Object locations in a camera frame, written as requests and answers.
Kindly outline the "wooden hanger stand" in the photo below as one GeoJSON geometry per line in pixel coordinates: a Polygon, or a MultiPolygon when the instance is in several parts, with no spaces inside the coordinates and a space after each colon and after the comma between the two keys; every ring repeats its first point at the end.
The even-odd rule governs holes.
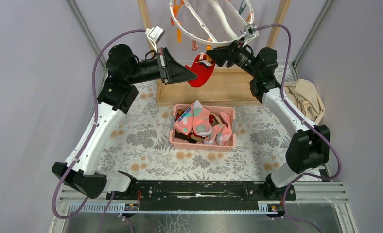
{"type": "MultiPolygon", "coordinates": [[[[249,5],[250,11],[246,21],[242,18],[238,11],[229,3],[228,0],[224,0],[226,6],[230,8],[230,11],[235,14],[236,17],[242,18],[243,23],[249,24],[254,22],[254,13],[252,4],[249,3],[250,0],[245,0],[247,5],[249,5]]],[[[147,3],[145,0],[138,0],[138,7],[140,10],[140,15],[142,18],[142,22],[145,28],[151,26],[149,11],[147,7],[147,3]]],[[[196,37],[193,34],[189,34],[188,31],[184,30],[181,23],[177,20],[175,11],[177,12],[177,8],[181,8],[181,6],[177,7],[175,0],[169,1],[169,9],[170,9],[170,17],[173,20],[173,25],[176,26],[178,32],[182,31],[184,34],[187,34],[189,38],[193,40],[193,51],[198,49],[196,47],[196,43],[206,44],[207,46],[211,45],[223,45],[220,42],[215,40],[215,37],[210,34],[211,32],[207,28],[206,24],[201,20],[200,16],[195,12],[192,8],[188,0],[181,0],[184,2],[185,7],[187,7],[190,12],[193,14],[195,19],[199,22],[202,29],[210,36],[210,40],[202,40],[196,37]]],[[[288,8],[290,6],[290,0],[280,0],[279,7],[275,15],[274,23],[283,23],[285,16],[287,14],[288,8]]],[[[221,6],[218,4],[218,0],[208,0],[208,4],[210,4],[215,11],[215,15],[218,16],[222,27],[224,30],[231,35],[231,27],[228,24],[227,18],[222,10],[221,6]]],[[[272,29],[268,40],[267,46],[273,47],[279,35],[280,29],[272,29]]],[[[156,92],[156,105],[157,106],[171,106],[175,104],[188,104],[192,103],[193,100],[201,100],[205,104],[214,104],[219,106],[226,105],[257,105],[255,103],[255,97],[248,92],[244,92],[244,88],[248,87],[248,84],[244,84],[244,81],[249,81],[249,75],[243,74],[243,71],[239,71],[237,68],[215,68],[213,74],[209,78],[208,82],[203,85],[203,87],[194,88],[189,84],[174,84],[174,85],[165,85],[162,81],[157,83],[157,92],[156,92]]]]}

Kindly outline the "red sock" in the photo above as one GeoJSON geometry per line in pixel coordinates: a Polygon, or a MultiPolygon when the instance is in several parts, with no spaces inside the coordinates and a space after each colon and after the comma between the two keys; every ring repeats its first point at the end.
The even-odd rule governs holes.
{"type": "Polygon", "coordinates": [[[209,116],[209,123],[211,124],[211,126],[219,124],[218,120],[216,118],[216,115],[210,114],[210,116],[209,116]]]}
{"type": "Polygon", "coordinates": [[[212,76],[215,68],[215,62],[208,57],[205,53],[200,53],[196,56],[192,66],[185,65],[185,67],[197,75],[197,79],[188,81],[191,87],[202,87],[208,79],[212,76]]]}

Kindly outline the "pink plastic basket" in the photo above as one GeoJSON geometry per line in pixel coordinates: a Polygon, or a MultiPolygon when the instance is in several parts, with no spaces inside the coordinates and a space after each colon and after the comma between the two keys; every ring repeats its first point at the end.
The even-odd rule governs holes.
{"type": "Polygon", "coordinates": [[[191,149],[191,150],[212,150],[212,151],[220,151],[220,152],[230,152],[232,151],[233,147],[236,145],[236,133],[234,129],[234,120],[236,119],[236,112],[235,109],[232,107],[223,107],[223,106],[209,106],[209,105],[203,105],[206,109],[210,111],[210,113],[213,114],[219,114],[220,111],[224,111],[231,116],[231,127],[233,130],[233,135],[230,138],[230,140],[226,143],[225,146],[217,146],[217,145],[205,145],[203,143],[197,143],[192,144],[188,143],[187,141],[183,141],[181,139],[177,139],[174,137],[174,122],[183,114],[183,112],[189,108],[191,105],[188,104],[177,104],[174,107],[173,111],[173,119],[171,122],[171,130],[170,130],[170,136],[169,141],[173,144],[173,146],[177,149],[191,149]]]}

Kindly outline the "brown argyle sock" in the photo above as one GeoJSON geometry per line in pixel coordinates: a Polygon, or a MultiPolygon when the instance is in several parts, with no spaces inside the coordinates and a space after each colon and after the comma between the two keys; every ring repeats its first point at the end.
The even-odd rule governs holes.
{"type": "Polygon", "coordinates": [[[181,139],[183,141],[187,141],[188,143],[197,144],[197,143],[203,143],[204,137],[197,135],[193,129],[189,131],[187,135],[183,134],[181,131],[175,129],[174,130],[174,137],[177,139],[181,139]]]}

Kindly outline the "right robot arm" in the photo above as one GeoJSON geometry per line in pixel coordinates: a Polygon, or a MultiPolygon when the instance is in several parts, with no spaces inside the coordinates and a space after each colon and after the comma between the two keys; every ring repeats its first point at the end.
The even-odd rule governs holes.
{"type": "Polygon", "coordinates": [[[233,41],[206,52],[207,56],[222,67],[238,66],[252,76],[250,91],[261,104],[268,108],[281,122],[291,137],[285,153],[286,161],[265,179],[264,193],[271,200],[283,194],[283,187],[300,174],[319,167],[329,159],[330,131],[326,126],[317,126],[309,120],[284,93],[282,83],[275,78],[278,66],[277,52],[262,48],[257,55],[233,41]]]}

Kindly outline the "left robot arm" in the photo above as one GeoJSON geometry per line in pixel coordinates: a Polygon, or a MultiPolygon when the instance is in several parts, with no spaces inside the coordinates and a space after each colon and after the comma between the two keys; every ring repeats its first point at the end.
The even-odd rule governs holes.
{"type": "Polygon", "coordinates": [[[136,179],[121,171],[101,174],[97,165],[115,125],[128,113],[139,93],[135,85],[158,79],[176,84],[195,80],[197,75],[177,62],[167,47],[141,61],[128,45],[118,44],[110,49],[106,67],[108,77],[96,98],[97,109],[85,133],[64,162],[54,163],[52,172],[64,185],[91,199],[114,191],[129,200],[136,194],[136,179]]]}

